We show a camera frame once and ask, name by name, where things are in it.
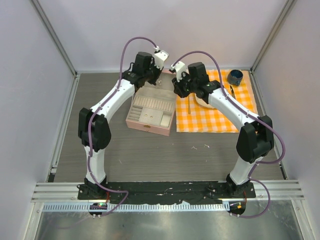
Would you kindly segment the pink jewelry box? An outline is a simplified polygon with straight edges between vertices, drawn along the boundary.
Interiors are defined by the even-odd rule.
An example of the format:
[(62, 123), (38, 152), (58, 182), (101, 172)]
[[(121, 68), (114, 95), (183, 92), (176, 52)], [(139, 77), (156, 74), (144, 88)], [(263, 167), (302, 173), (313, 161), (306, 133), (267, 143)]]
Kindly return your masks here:
[[(134, 94), (125, 120), (128, 128), (163, 136), (170, 135), (177, 98), (172, 84), (173, 78), (174, 75), (165, 69), (156, 85), (147, 82)], [(171, 116), (168, 128), (160, 126), (163, 114)]]

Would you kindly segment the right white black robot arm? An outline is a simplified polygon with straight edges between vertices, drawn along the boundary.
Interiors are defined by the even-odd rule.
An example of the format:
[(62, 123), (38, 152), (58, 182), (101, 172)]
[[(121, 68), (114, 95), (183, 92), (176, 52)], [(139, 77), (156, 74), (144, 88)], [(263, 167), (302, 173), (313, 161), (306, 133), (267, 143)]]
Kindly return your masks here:
[(211, 81), (201, 62), (185, 65), (179, 61), (170, 67), (174, 93), (181, 98), (195, 94), (206, 104), (219, 110), (239, 131), (236, 143), (238, 159), (226, 177), (226, 193), (233, 198), (242, 194), (250, 183), (254, 165), (274, 148), (272, 120), (258, 116), (235, 100), (222, 82)]

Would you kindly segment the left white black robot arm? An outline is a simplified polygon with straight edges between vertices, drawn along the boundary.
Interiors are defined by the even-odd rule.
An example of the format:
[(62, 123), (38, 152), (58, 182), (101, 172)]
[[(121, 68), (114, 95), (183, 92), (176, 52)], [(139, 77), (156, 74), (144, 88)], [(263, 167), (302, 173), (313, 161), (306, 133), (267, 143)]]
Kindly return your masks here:
[(90, 109), (82, 108), (78, 117), (78, 137), (86, 153), (87, 172), (84, 183), (79, 184), (78, 199), (100, 200), (107, 195), (105, 149), (111, 141), (110, 120), (122, 104), (132, 97), (145, 83), (155, 85), (165, 61), (169, 57), (163, 50), (154, 54), (138, 52), (128, 70), (111, 91)]

